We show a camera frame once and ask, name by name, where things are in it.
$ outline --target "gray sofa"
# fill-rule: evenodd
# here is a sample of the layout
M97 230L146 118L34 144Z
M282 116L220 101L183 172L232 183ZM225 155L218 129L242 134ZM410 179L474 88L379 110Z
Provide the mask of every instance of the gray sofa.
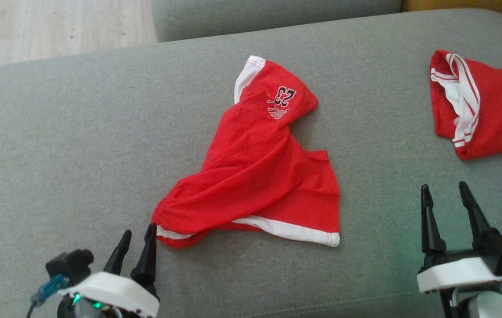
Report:
M173 2L156 2L170 8L156 11L157 26L179 15ZM313 3L327 4L301 1L293 18L266 26L322 19L309 18L321 10ZM330 18L399 10L399 1L386 3ZM235 21L245 27L234 31L260 28L250 22L257 16L233 12L228 27L203 30L215 16L185 13L176 30L157 29L162 41L228 33ZM502 67L502 15L380 15L0 67L0 317L24 316L47 281L45 262L63 251L89 248L101 270L125 229L129 273L156 203L200 168L251 54L281 64L319 98L292 132L304 148L328 150L342 192L341 243L213 231L183 250L160 244L159 318L443 317L439 296L419 294L415 279L419 188L431 187L448 247L468 248L457 182L467 181L502 232L502 155L463 162L434 134L428 67L437 49ZM32 317L54 317L54 298Z

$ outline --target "white plastic part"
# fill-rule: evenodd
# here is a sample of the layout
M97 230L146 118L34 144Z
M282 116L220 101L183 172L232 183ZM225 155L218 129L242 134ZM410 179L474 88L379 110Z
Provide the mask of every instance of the white plastic part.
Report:
M150 292L129 278L99 272L88 276L80 284L59 290L59 294L76 293L104 304L135 312L142 318L155 318L159 301Z
M420 292L432 292L445 288L498 281L502 280L502 276L494 276L482 258L472 257L433 266L418 274L417 279Z
M502 295L494 291L484 291L469 301L469 318L501 318Z

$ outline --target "black cable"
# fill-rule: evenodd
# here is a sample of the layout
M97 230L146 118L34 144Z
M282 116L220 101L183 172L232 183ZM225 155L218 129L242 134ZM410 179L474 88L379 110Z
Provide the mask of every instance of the black cable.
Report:
M37 306L37 302L31 302L31 306L29 307L29 311L27 312L27 316L25 316L25 318L31 318L31 313L33 312L33 309L35 309L35 306Z

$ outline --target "red garment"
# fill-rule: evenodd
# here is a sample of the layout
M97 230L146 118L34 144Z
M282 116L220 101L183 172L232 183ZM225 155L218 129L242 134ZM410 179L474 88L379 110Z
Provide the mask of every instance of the red garment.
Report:
M435 133L460 159L502 152L502 69L436 51L430 63Z
M200 173L156 206L157 238L181 248L211 229L263 230L337 246L339 189L326 151L305 151L288 125L318 99L300 79L251 56Z

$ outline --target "red fabric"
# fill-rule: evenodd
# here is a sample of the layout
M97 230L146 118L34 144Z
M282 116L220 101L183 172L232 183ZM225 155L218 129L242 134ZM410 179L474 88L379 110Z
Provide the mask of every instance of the red fabric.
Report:
M279 95L281 87L296 93ZM273 107L277 96L287 107ZM181 248L211 229L260 230L231 223L249 215L338 232L339 189L327 153L305 151L288 127L317 105L300 79L266 61L221 117L201 171L178 181L153 213L162 228L194 235L158 239ZM276 119L276 108L288 111Z
M493 155L502 152L502 69L490 67L486 64L460 58L452 57L450 52L439 50L432 56L430 70L438 78L447 81L461 83L468 79L475 83L471 87L472 98L465 100L471 114L475 111L471 109L473 99L479 102L479 116L472 121L476 128L466 131L464 137L455 137L455 130L459 116L454 111L454 106L446 97L446 92L441 84L436 81L430 82L431 101L435 121L435 133L442 137L453 139L456 146L456 153L460 159L475 159L486 155Z

